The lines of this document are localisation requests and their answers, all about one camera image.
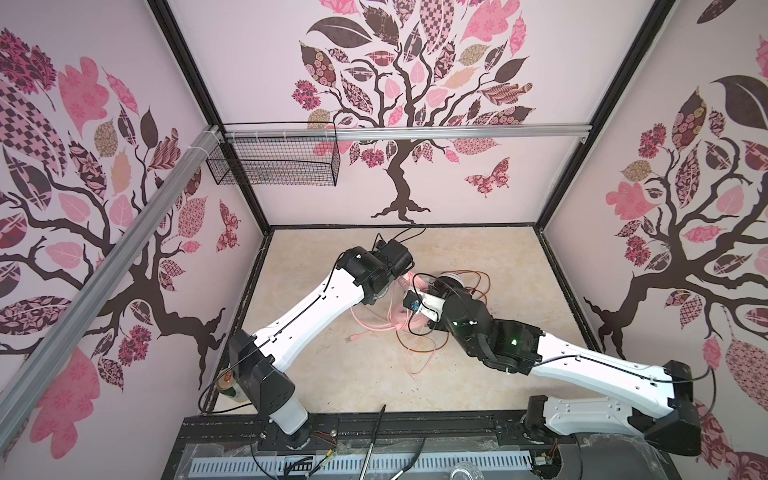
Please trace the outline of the pink headphones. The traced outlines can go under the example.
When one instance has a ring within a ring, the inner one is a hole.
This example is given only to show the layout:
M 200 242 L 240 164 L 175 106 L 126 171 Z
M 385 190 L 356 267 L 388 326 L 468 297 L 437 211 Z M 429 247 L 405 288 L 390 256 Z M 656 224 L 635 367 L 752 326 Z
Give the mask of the pink headphones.
M 361 320 L 353 307 L 349 309 L 354 320 L 364 329 L 372 332 L 402 332 L 411 327 L 413 331 L 426 327 L 429 318 L 421 313 L 414 313 L 409 307 L 403 305 L 406 293 L 414 287 L 418 292 L 426 292 L 428 283 L 418 278 L 414 273 L 406 273 L 397 278 L 389 290 L 389 307 L 385 315 L 379 315 L 370 307 L 365 309 L 380 320 L 379 323 L 372 324 Z

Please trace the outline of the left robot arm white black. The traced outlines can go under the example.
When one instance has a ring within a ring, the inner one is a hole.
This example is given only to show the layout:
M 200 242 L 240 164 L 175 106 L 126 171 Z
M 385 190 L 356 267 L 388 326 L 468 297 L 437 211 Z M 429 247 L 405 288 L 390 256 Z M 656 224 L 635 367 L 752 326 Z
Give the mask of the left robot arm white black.
M 375 304 L 413 266 L 407 247 L 394 239 L 379 241 L 371 250 L 348 249 L 322 282 L 287 313 L 254 333 L 233 334 L 231 372 L 256 411 L 286 435 L 302 430 L 309 413 L 287 369 L 337 317 L 357 304 Z

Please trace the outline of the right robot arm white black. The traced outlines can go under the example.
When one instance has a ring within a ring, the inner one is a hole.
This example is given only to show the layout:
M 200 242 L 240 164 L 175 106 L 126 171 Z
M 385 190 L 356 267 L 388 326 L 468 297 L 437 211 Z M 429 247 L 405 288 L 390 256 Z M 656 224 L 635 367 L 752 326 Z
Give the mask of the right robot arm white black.
M 629 362 L 576 346 L 531 324 L 496 319 L 451 276 L 435 278 L 410 305 L 490 369 L 555 379 L 596 393 L 594 399 L 581 400 L 531 397 L 527 430 L 557 436 L 628 435 L 669 454 L 700 455 L 696 378 L 687 364 Z

